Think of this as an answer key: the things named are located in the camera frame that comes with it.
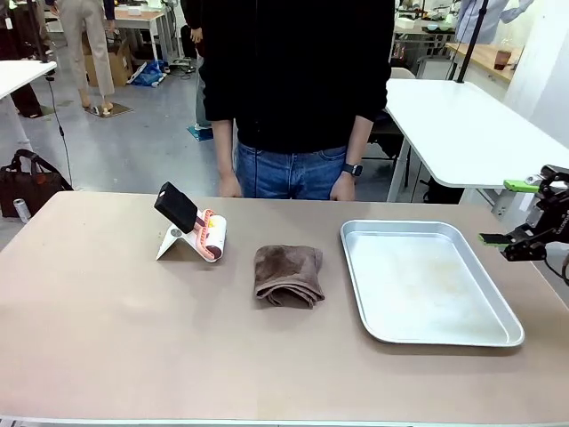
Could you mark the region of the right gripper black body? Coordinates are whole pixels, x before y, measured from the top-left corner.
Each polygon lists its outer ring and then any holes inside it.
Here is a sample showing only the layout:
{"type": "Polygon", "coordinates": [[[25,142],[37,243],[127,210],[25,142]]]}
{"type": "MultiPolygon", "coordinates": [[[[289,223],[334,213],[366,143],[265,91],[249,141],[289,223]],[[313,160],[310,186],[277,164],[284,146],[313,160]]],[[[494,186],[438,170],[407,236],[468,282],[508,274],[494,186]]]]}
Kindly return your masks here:
{"type": "Polygon", "coordinates": [[[527,217],[532,240],[569,243],[569,177],[544,179],[536,199],[527,217]]]}

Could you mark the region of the brown cloth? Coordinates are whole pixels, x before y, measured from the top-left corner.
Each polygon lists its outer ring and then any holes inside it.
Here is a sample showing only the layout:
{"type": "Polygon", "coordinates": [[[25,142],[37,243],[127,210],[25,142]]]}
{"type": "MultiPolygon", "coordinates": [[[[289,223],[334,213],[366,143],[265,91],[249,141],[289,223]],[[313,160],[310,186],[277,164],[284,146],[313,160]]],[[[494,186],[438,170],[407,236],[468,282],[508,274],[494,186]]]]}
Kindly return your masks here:
{"type": "Polygon", "coordinates": [[[254,296],[276,307],[292,301],[313,309],[325,299],[318,279],[322,262],[322,251],[311,246],[262,246],[253,261],[254,296]]]}

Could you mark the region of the pink lint roller black handle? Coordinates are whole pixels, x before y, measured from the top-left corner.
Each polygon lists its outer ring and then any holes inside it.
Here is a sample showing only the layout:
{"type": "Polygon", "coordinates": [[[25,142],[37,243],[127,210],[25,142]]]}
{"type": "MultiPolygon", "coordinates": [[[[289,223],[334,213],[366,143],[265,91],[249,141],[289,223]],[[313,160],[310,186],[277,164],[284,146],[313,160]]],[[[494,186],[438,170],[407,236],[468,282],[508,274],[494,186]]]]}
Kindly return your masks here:
{"type": "Polygon", "coordinates": [[[171,222],[157,260],[177,241],[188,244],[206,262],[217,262],[222,257],[227,233],[227,220],[223,216],[211,209],[200,210],[170,182],[159,190],[154,207],[171,222]]]}

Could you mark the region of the person's left forearm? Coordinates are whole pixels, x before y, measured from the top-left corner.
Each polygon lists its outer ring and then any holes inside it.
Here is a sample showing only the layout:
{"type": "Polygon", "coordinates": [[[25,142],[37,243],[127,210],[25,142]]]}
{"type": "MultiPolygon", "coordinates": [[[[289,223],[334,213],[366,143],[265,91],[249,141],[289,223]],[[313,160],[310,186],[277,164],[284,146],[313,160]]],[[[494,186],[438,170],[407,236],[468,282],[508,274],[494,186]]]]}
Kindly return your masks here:
{"type": "Polygon", "coordinates": [[[359,165],[366,150],[366,144],[373,129],[373,121],[365,117],[356,116],[349,136],[346,152],[346,163],[359,165]]]}

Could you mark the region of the person's right forearm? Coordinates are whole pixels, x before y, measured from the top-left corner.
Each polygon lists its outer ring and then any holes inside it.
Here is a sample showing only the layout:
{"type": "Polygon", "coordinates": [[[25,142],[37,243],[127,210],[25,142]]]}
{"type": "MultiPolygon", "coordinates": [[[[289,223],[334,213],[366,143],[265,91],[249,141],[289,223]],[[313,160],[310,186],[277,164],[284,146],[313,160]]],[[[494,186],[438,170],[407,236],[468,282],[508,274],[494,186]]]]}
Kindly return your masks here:
{"type": "Polygon", "coordinates": [[[235,174],[233,160],[233,122],[220,120],[212,122],[217,166],[221,179],[235,174]]]}

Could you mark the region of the person's right hand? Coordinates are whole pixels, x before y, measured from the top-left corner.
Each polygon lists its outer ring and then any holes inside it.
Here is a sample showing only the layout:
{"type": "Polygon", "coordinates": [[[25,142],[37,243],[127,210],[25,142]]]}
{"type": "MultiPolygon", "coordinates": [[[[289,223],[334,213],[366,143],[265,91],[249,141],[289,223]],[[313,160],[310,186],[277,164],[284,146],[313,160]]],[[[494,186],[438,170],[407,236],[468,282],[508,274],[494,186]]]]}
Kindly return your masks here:
{"type": "Polygon", "coordinates": [[[220,174],[219,192],[221,197],[242,197],[242,190],[233,171],[220,174]]]}

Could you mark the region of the large white table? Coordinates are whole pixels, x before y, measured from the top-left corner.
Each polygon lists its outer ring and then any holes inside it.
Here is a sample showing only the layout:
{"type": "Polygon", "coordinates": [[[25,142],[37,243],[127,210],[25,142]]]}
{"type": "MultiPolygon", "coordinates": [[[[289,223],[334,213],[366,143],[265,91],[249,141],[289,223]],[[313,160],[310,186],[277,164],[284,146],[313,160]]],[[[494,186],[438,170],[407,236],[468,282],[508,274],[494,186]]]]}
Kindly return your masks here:
{"type": "Polygon", "coordinates": [[[545,165],[569,169],[569,149],[472,83],[391,79],[387,111],[404,135],[387,200],[394,202],[412,149],[450,188],[499,189],[545,165]]]}

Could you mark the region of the metal tray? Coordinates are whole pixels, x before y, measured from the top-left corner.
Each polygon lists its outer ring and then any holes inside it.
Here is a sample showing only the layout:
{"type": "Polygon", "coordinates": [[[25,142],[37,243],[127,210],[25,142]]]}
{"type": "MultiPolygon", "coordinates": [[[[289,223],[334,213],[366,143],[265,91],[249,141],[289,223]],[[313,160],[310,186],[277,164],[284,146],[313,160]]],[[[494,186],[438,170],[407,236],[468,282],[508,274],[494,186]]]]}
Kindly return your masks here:
{"type": "Polygon", "coordinates": [[[352,220],[341,243],[365,330],[381,342],[516,348],[525,331],[446,222],[352,220]]]}

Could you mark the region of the wooden workbench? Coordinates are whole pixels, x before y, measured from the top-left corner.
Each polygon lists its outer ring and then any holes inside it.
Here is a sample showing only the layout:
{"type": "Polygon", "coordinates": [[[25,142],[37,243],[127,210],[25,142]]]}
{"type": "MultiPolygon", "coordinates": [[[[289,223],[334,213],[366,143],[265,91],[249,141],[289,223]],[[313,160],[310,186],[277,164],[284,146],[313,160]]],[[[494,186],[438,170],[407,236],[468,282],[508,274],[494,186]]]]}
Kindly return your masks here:
{"type": "Polygon", "coordinates": [[[465,80],[476,85],[482,83],[508,87],[523,52],[521,47],[507,47],[510,57],[504,69],[494,68],[499,47],[493,44],[476,44],[471,55],[465,80]]]}

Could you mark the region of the tall black pole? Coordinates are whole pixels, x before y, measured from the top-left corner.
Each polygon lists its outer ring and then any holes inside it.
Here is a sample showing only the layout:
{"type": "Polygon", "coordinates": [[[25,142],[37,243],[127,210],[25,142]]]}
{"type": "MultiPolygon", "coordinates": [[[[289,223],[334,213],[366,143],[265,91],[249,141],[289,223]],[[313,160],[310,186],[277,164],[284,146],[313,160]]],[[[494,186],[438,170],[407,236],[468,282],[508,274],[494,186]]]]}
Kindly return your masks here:
{"type": "Polygon", "coordinates": [[[472,31],[472,36],[470,38],[469,46],[468,46],[468,49],[466,51],[466,54],[464,55],[464,60],[463,60],[462,65],[461,65],[460,73],[456,79],[456,82],[458,84],[464,83],[464,78],[465,78],[466,73],[468,71],[470,59],[471,59],[472,54],[474,52],[475,45],[476,45],[477,39],[478,39],[478,35],[479,35],[480,29],[482,27],[486,12],[487,12],[488,2],[489,2],[489,0],[482,0],[481,7],[480,7],[479,12],[478,12],[477,23],[476,23],[476,26],[474,27],[474,29],[472,31]]]}

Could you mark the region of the person in black sweater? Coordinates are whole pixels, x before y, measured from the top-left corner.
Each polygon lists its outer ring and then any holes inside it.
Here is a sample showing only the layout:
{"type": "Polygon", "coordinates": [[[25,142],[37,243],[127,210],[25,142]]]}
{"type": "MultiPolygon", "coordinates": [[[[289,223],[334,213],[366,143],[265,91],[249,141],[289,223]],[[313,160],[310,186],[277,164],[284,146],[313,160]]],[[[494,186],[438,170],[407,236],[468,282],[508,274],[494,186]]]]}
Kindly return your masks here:
{"type": "Polygon", "coordinates": [[[207,119],[243,197],[331,200],[356,116],[387,104],[394,0],[204,0],[207,119]]]}

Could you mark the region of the person in grey jeans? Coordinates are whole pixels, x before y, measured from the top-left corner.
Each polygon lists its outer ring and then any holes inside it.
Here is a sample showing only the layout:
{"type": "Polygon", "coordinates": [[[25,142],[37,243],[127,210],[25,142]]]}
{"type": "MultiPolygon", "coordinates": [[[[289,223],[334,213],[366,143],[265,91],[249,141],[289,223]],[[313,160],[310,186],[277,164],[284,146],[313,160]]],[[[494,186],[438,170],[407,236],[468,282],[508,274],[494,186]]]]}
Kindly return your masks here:
{"type": "Polygon", "coordinates": [[[205,116],[204,89],[205,83],[201,77],[201,68],[204,65],[204,35],[203,35],[203,3],[204,0],[180,0],[181,9],[189,27],[189,35],[196,48],[196,123],[202,127],[212,127],[205,116]]]}

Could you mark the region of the wooden top white desk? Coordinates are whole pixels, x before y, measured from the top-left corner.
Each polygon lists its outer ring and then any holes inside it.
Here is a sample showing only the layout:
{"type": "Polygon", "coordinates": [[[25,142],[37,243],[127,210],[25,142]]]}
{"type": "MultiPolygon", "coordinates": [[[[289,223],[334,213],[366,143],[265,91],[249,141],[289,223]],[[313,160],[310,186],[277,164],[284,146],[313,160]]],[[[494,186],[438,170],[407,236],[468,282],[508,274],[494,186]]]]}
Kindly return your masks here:
{"type": "Polygon", "coordinates": [[[138,6],[118,7],[115,17],[117,28],[148,31],[154,60],[172,63],[179,57],[177,25],[172,7],[162,6],[155,10],[138,6]]]}

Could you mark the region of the person in beige trousers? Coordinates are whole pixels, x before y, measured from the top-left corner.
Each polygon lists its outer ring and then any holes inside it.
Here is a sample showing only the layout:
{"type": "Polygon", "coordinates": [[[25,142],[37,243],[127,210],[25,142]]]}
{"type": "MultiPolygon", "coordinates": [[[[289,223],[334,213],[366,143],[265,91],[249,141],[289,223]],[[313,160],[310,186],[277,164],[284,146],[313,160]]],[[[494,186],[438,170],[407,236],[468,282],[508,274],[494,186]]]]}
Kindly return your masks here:
{"type": "Polygon", "coordinates": [[[114,0],[53,0],[50,8],[59,17],[68,45],[72,75],[84,109],[107,116],[114,108],[108,99],[115,87],[108,57],[107,30],[114,31],[114,0]],[[101,97],[101,108],[88,93],[83,34],[86,34],[101,97]]]}

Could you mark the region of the person in dark clothes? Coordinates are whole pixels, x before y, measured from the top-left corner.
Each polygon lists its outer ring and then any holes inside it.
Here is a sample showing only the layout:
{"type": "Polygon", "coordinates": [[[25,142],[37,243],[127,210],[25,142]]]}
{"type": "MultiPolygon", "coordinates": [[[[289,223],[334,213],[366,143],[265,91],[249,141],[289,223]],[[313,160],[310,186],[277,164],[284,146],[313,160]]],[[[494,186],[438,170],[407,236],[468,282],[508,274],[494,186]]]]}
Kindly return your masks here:
{"type": "MultiPolygon", "coordinates": [[[[38,8],[35,3],[36,21],[38,8]]],[[[0,0],[0,60],[23,60],[38,57],[35,39],[28,18],[26,4],[10,7],[10,0],[0,0]]],[[[45,53],[48,50],[38,22],[39,36],[45,53]]],[[[12,93],[16,109],[26,118],[43,115],[39,101],[30,84],[12,93]]]]}

